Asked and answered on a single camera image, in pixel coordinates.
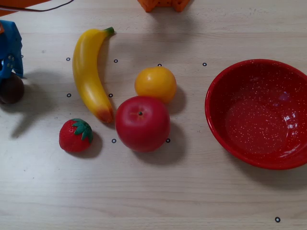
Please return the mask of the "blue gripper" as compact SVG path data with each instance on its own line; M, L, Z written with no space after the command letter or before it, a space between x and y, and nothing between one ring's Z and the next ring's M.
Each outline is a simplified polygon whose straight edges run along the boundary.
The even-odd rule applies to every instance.
M12 21L1 20L0 34L0 79L10 77L12 69L20 78L24 76L24 68L22 61L22 38L19 30Z

